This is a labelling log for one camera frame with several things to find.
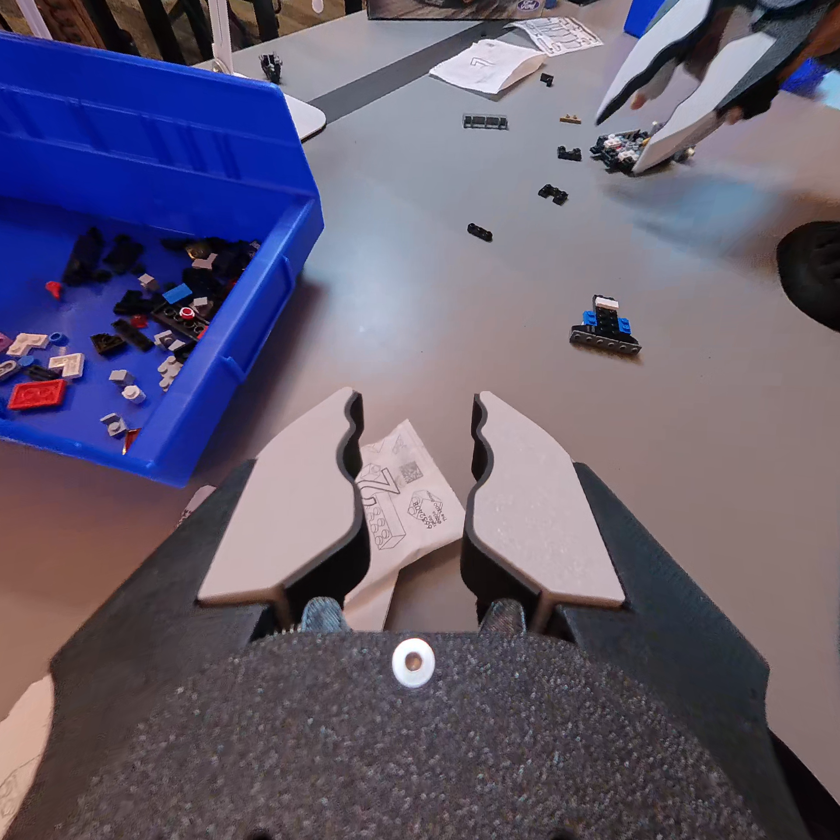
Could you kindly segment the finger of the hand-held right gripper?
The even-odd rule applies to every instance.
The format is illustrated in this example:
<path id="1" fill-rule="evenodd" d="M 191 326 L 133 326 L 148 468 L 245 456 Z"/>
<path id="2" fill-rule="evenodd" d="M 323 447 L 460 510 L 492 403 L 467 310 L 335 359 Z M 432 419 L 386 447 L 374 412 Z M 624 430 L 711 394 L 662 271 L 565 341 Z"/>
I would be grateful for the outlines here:
<path id="1" fill-rule="evenodd" d="M 726 44 L 709 64 L 699 87 L 678 105 L 650 141 L 650 166 L 656 167 L 717 130 L 727 114 L 741 109 L 748 119 L 770 105 L 779 88 L 778 39 L 758 32 Z"/>
<path id="2" fill-rule="evenodd" d="M 682 59 L 711 21 L 712 1 L 664 2 L 618 69 L 597 110 L 602 124 L 670 61 Z"/>

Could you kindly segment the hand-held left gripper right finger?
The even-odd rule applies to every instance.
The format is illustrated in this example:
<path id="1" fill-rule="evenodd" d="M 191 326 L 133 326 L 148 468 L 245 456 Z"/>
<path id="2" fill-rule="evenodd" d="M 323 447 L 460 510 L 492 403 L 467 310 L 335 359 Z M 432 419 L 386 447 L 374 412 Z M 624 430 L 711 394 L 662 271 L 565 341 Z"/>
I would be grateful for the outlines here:
<path id="1" fill-rule="evenodd" d="M 463 582 L 479 614 L 517 602 L 546 631 L 559 606 L 619 610 L 626 595 L 568 452 L 490 391 L 474 396 Z"/>

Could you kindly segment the lego car model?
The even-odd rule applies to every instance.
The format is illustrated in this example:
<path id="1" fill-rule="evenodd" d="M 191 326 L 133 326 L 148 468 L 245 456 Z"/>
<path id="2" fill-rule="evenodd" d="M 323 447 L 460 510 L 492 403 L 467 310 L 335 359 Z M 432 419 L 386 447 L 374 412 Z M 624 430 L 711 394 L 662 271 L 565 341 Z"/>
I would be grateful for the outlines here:
<path id="1" fill-rule="evenodd" d="M 662 128 L 662 124 L 654 121 L 648 130 L 631 129 L 602 134 L 590 148 L 591 159 L 603 163 L 607 172 L 633 175 L 641 153 Z"/>

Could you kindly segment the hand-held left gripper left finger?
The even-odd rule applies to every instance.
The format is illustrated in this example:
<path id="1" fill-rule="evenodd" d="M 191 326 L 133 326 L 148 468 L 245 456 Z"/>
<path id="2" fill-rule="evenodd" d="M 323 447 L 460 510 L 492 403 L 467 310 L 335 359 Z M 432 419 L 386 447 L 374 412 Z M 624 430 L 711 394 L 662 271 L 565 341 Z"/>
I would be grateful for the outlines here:
<path id="1" fill-rule="evenodd" d="M 255 459 L 201 583 L 204 606 L 311 599 L 344 606 L 371 563 L 361 490 L 362 394 L 344 387 L 269 441 Z"/>

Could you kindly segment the lego set box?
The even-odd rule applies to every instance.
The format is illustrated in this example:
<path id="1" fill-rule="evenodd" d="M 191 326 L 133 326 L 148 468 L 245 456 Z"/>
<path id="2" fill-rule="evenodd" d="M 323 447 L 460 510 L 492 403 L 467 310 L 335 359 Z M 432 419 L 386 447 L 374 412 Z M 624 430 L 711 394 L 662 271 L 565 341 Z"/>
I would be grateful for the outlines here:
<path id="1" fill-rule="evenodd" d="M 508 20 L 518 1 L 367 1 L 370 20 Z"/>

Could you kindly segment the black rough rounded object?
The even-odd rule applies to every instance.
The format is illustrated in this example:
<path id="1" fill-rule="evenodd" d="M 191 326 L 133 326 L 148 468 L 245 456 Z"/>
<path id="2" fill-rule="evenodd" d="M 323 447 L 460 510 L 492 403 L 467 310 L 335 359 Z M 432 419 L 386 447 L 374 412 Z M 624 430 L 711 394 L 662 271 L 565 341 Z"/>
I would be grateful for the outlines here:
<path id="1" fill-rule="evenodd" d="M 816 221 L 790 231 L 777 246 L 776 262 L 791 303 L 839 332 L 839 223 Z"/>

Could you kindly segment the lego pieces pile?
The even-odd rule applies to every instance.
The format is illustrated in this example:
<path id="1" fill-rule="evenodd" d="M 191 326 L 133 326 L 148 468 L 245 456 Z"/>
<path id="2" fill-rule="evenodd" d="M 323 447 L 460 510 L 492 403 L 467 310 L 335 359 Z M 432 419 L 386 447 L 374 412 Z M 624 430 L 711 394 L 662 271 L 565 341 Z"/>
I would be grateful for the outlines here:
<path id="1" fill-rule="evenodd" d="M 266 239 L 78 215 L 2 215 L 2 442 L 173 485 L 189 476 L 234 385 L 209 325 Z"/>

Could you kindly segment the black blue lego subassembly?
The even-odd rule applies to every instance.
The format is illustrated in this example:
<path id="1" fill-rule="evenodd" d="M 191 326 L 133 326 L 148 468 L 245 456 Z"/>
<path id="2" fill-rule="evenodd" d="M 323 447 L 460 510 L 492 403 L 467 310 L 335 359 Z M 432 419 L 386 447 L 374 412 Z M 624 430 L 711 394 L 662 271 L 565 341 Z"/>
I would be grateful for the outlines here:
<path id="1" fill-rule="evenodd" d="M 569 342 L 613 355 L 637 357 L 642 345 L 633 336 L 629 321 L 619 315 L 619 309 L 613 297 L 594 294 L 591 309 L 582 313 L 581 323 L 570 327 Z"/>

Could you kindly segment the large printed paper bag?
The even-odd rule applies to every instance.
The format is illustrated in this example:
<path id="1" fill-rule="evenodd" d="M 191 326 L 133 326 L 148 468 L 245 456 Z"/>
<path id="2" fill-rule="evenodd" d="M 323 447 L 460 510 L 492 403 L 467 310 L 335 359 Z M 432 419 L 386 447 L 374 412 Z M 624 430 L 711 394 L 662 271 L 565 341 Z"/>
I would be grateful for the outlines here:
<path id="1" fill-rule="evenodd" d="M 1 838 L 5 838 L 46 750 L 55 706 L 51 675 L 33 682 L 1 722 Z"/>

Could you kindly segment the small numbered paper bag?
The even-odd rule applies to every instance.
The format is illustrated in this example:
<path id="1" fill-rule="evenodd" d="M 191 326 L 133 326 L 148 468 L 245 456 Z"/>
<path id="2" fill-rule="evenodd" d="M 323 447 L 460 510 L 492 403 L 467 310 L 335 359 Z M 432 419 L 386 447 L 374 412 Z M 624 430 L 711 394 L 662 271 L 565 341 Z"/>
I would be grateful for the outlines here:
<path id="1" fill-rule="evenodd" d="M 459 540 L 465 510 L 410 421 L 363 446 L 361 454 L 355 482 L 364 505 L 371 563 L 362 582 L 345 597 L 343 616 L 353 631 L 380 632 L 399 573 Z"/>

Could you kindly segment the white paper sheets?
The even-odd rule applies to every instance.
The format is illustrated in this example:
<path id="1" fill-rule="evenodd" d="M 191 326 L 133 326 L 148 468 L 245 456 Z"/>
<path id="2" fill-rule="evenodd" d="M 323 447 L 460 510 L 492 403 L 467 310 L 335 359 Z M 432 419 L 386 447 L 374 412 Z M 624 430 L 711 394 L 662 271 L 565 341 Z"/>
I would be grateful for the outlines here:
<path id="1" fill-rule="evenodd" d="M 440 62 L 429 76 L 457 88 L 496 96 L 540 70 L 546 59 L 602 46 L 601 38 L 572 17 L 541 17 L 510 24 L 532 47 L 484 38 Z"/>

